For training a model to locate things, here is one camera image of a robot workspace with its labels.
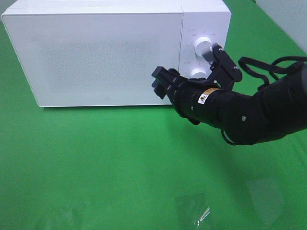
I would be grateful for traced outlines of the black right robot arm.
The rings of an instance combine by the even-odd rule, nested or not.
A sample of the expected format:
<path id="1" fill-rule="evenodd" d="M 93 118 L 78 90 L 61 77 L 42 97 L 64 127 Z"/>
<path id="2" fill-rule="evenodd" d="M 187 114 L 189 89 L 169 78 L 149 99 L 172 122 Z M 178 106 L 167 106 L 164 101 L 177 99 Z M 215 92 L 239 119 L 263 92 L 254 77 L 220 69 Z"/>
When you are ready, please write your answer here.
<path id="1" fill-rule="evenodd" d="M 207 78 L 185 78 L 158 66 L 152 87 L 168 97 L 175 111 L 192 124 L 221 131 L 230 145 L 278 140 L 307 127 L 307 59 L 285 56 L 267 64 L 242 57 L 235 63 L 218 44 L 202 56 Z"/>

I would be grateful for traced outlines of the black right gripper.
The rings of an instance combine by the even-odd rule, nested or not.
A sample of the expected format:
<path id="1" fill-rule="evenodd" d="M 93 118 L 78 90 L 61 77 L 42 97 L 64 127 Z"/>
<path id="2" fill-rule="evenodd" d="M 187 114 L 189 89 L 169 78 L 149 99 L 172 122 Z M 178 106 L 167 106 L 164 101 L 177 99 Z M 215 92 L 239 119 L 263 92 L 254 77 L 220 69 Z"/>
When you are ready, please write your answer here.
<path id="1" fill-rule="evenodd" d="M 188 79 L 176 69 L 158 66 L 152 73 L 152 88 L 161 99 L 167 96 L 176 112 L 191 123 L 222 125 L 225 108 L 234 97 L 234 83 L 242 80 L 242 73 L 217 43 L 206 48 L 202 57 L 212 71 L 208 79 Z"/>

